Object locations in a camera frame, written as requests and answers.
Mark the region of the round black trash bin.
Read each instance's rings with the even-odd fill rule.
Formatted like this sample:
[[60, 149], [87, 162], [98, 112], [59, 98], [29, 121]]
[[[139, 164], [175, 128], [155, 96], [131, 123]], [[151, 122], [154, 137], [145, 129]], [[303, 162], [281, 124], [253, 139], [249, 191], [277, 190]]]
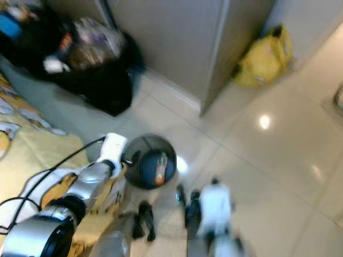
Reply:
[[156, 164], [160, 152], [168, 157], [166, 184], [175, 177], [178, 171], [178, 161], [174, 147], [169, 140], [157, 134], [144, 134], [130, 140], [125, 147], [124, 153], [140, 152], [140, 159], [136, 165], [126, 165], [125, 178], [128, 183], [142, 190], [154, 190], [164, 185], [157, 186], [154, 183]]

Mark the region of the orange bottle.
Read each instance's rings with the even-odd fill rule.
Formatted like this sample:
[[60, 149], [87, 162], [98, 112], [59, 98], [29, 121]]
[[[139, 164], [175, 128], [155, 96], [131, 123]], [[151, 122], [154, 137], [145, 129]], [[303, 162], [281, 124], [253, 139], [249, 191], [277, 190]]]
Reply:
[[167, 178], [167, 167], [168, 167], [168, 157], [167, 154], [164, 152], [160, 152], [159, 157], [157, 159], [156, 164], [156, 173], [154, 176], [154, 183], [157, 186], [161, 186], [166, 184]]

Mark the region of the black bag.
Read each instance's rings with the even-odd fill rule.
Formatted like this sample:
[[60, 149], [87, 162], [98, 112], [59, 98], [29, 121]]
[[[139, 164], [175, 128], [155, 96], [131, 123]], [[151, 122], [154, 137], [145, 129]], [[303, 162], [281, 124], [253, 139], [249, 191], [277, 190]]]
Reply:
[[59, 52], [58, 45], [69, 32], [73, 36], [73, 46], [76, 44], [74, 22], [82, 18], [71, 18], [48, 6], [20, 3], [3, 4], [1, 14], [13, 16], [23, 28], [15, 40], [0, 32], [1, 54], [14, 67], [30, 78], [56, 84], [113, 117], [130, 108], [134, 98], [131, 72], [142, 66], [142, 60], [138, 45], [127, 32], [96, 20], [124, 34], [126, 45], [120, 58], [86, 70], [70, 68], [69, 72], [48, 74], [43, 68], [45, 58], [54, 56], [68, 64], [69, 53]]

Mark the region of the robot left leg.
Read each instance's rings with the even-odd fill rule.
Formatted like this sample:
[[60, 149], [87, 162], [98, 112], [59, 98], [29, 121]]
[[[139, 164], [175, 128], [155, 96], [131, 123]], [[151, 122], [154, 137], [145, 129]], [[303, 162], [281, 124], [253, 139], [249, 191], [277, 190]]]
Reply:
[[118, 215], [88, 257], [130, 257], [132, 242], [141, 238], [147, 242], [156, 240], [153, 208], [148, 201], [142, 201], [137, 211]]

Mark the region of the yellow egg cartoon blanket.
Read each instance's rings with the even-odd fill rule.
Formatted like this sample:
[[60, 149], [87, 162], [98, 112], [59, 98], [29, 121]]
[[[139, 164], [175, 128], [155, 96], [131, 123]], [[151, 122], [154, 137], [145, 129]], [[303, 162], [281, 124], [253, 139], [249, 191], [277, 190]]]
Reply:
[[[37, 208], [60, 198], [67, 186], [90, 164], [87, 145], [76, 135], [53, 126], [36, 108], [27, 103], [2, 75], [0, 78], [0, 235], [2, 244], [15, 209], [19, 219], [34, 215]], [[117, 218], [122, 202], [123, 173], [113, 178], [115, 188], [105, 201], [88, 211], [79, 227], [88, 247], [70, 257], [88, 257], [91, 247]]]

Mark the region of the clear plastic bag of items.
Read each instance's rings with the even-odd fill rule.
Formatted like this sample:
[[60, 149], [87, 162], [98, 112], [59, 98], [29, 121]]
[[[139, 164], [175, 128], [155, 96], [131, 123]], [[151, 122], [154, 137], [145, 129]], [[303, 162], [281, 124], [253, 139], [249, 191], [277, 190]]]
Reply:
[[91, 18], [74, 22], [76, 44], [71, 48], [68, 65], [86, 70], [120, 58], [126, 45], [124, 34]]

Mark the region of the small white item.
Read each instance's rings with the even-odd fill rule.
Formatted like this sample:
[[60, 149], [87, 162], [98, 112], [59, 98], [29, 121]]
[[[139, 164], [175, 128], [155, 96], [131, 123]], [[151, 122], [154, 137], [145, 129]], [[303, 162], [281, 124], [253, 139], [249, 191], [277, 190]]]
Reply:
[[42, 62], [43, 68], [48, 74], [64, 73], [71, 71], [68, 64], [61, 61], [59, 58], [49, 56]]

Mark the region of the yellow bag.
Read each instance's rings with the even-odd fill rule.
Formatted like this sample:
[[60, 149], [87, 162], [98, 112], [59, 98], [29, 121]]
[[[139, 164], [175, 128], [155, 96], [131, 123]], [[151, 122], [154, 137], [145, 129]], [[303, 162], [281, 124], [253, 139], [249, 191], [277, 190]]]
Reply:
[[256, 39], [237, 62], [232, 81], [245, 87], [272, 83], [290, 66], [293, 46], [288, 29], [279, 24]]

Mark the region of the orange packet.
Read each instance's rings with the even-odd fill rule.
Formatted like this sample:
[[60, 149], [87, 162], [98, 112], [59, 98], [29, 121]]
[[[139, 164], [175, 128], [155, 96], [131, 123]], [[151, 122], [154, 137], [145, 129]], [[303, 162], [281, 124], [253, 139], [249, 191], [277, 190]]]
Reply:
[[73, 46], [73, 36], [71, 32], [64, 34], [58, 45], [58, 51], [61, 53], [69, 53]]

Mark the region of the blue item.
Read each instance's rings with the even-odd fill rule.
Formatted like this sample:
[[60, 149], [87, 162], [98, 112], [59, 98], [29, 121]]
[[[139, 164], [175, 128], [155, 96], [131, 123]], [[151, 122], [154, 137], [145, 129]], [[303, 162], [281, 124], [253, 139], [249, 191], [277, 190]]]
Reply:
[[23, 28], [15, 18], [9, 14], [0, 15], [0, 32], [12, 40], [17, 39], [23, 32]]

